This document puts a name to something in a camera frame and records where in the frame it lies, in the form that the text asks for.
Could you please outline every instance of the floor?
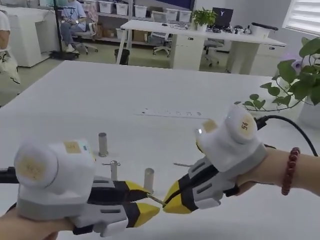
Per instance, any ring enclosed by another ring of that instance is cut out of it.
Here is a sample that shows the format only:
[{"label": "floor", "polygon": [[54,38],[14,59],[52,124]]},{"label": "floor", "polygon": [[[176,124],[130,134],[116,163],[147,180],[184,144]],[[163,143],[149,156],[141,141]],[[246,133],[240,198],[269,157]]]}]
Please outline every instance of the floor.
[{"label": "floor", "polygon": [[[77,61],[82,62],[93,62],[93,63],[105,63],[105,64],[115,64],[115,49],[119,48],[118,45],[106,45],[106,44],[93,44],[99,50],[99,52],[90,51],[89,55],[80,49],[80,57]],[[225,66],[227,63],[228,55],[225,53],[217,53],[211,51],[209,55],[214,54],[219,58],[219,65],[213,65],[209,67],[209,63],[202,58],[200,71],[205,72],[217,72],[223,73],[225,71]],[[18,91],[23,91],[39,80],[46,73],[58,66],[62,61],[48,59],[38,65],[27,68],[20,67],[19,75],[21,78],[21,85],[17,85],[9,79],[3,79],[0,81],[0,89],[13,89]],[[154,68],[169,68],[169,59],[164,51],[158,52],[156,55],[152,54],[151,48],[141,48],[133,46],[130,57],[129,65],[132,66],[144,66],[144,67],[154,67]],[[1,92],[0,94],[0,106],[4,106],[10,102],[15,96],[16,91],[13,92]]]}]

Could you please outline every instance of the human hand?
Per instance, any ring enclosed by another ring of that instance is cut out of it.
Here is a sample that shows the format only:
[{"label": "human hand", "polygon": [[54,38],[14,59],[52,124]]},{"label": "human hand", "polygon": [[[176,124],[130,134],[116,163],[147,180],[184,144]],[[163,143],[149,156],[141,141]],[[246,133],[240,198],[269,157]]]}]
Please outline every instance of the human hand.
[{"label": "human hand", "polygon": [[267,148],[267,157],[257,167],[240,175],[236,184],[241,195],[255,186],[257,183],[281,186],[286,171],[288,153],[285,151]]},{"label": "human hand", "polygon": [[21,217],[12,209],[0,217],[0,234],[10,240],[56,240],[58,232],[72,231],[73,224],[67,219],[33,221]]}]

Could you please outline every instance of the power strip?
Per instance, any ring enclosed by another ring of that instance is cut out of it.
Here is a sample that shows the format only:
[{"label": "power strip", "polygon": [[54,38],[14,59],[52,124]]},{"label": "power strip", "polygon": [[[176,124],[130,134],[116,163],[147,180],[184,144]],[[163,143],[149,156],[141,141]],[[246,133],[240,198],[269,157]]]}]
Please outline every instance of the power strip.
[{"label": "power strip", "polygon": [[210,119],[200,111],[152,110],[144,108],[134,115],[183,119]]}]

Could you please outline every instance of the jeans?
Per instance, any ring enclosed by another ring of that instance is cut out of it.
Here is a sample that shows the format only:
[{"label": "jeans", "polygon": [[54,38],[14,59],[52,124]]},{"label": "jeans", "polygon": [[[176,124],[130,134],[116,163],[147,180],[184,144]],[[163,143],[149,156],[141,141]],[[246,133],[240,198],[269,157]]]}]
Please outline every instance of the jeans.
[{"label": "jeans", "polygon": [[63,22],[60,26],[60,31],[62,40],[67,46],[74,43],[72,38],[74,33],[84,32],[78,25],[71,25],[69,22]]}]

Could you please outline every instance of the window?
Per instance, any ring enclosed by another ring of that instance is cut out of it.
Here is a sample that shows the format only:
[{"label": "window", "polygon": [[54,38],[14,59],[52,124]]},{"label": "window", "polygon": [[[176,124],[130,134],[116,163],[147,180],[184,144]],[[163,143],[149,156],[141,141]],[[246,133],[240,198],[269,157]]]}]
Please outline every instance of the window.
[{"label": "window", "polygon": [[320,36],[320,0],[291,0],[283,27]]}]

